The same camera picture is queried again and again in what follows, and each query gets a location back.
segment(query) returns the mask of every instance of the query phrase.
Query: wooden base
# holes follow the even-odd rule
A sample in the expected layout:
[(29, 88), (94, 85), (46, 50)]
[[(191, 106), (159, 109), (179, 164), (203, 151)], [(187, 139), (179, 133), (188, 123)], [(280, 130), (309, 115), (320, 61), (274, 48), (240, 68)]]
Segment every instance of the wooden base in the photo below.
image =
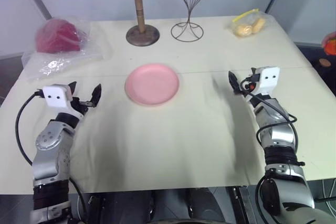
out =
[(138, 26), (133, 26), (126, 33), (126, 40), (138, 47), (149, 46), (157, 42), (160, 37), (159, 31), (154, 26), (145, 25), (145, 27), (145, 32), (141, 34)]

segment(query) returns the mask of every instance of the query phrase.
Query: plastic bag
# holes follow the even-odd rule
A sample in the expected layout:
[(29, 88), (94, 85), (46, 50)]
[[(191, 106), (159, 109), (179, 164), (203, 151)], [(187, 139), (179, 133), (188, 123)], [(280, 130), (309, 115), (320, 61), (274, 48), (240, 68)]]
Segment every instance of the plastic bag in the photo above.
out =
[(247, 37), (265, 29), (269, 22), (269, 15), (252, 9), (234, 18), (230, 28), (237, 37)]
[(100, 47), (90, 36), (89, 22), (53, 18), (37, 30), (34, 49), (23, 54), (22, 64), (32, 80), (102, 58)]

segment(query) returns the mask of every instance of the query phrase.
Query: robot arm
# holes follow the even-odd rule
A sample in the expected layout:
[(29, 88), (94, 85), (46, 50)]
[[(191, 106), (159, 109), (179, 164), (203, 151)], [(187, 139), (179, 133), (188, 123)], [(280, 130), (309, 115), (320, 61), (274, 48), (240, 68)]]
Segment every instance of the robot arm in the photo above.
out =
[(335, 223), (330, 215), (314, 209), (303, 174), (304, 163), (298, 162), (296, 157), (298, 139), (291, 126), (294, 121), (289, 121), (289, 114), (270, 96), (277, 85), (280, 69), (252, 68), (252, 72), (240, 85), (236, 76), (229, 72), (229, 81), (235, 94), (242, 94), (253, 106), (260, 127), (259, 143), (266, 162), (265, 176), (258, 184), (263, 207), (279, 223)]
[(51, 85), (43, 88), (43, 97), (57, 117), (50, 120), (36, 140), (37, 153), (33, 161), (34, 210), (30, 214), (31, 224), (83, 223), (71, 214), (68, 199), (70, 179), (70, 149), (75, 128), (88, 111), (97, 106), (101, 85), (98, 85), (88, 102), (72, 97), (76, 83)]

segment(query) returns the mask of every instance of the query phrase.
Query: table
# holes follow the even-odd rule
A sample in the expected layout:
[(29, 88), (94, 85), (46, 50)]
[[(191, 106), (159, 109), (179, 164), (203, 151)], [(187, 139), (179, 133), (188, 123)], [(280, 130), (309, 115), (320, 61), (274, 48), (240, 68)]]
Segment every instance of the table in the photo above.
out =
[[(32, 170), (15, 141), (17, 111), (36, 88), (72, 81), (78, 81), (75, 96), (82, 100), (102, 84), (100, 103), (78, 126), (71, 150), (71, 175), (83, 192), (256, 184), (265, 165), (257, 125), (227, 76), (230, 69), (242, 79), (250, 67), (267, 65), (281, 68), (273, 96), (298, 117), (297, 155), (306, 163), (306, 179), (336, 177), (333, 94), (275, 21), (257, 36), (237, 39), (226, 29), (231, 19), (196, 18), (205, 35), (193, 43), (170, 36), (177, 19), (148, 20), (161, 37), (144, 48), (124, 38), (133, 21), (93, 22), (99, 41), (110, 44), (103, 48), (104, 61), (33, 82), (23, 72), (0, 108), (0, 194), (33, 192)], [(124, 82), (150, 62), (175, 69), (181, 87), (169, 103), (149, 108), (127, 98)], [(29, 157), (36, 153), (36, 136), (54, 117), (42, 99), (26, 107), (19, 130)]]

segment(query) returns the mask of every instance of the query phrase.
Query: pink plate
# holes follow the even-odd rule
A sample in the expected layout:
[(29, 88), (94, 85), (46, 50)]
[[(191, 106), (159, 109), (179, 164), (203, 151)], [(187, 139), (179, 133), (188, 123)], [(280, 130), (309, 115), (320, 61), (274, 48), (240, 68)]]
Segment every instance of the pink plate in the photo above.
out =
[(169, 101), (179, 88), (178, 77), (162, 64), (147, 64), (135, 69), (127, 78), (129, 98), (141, 105), (154, 106)]

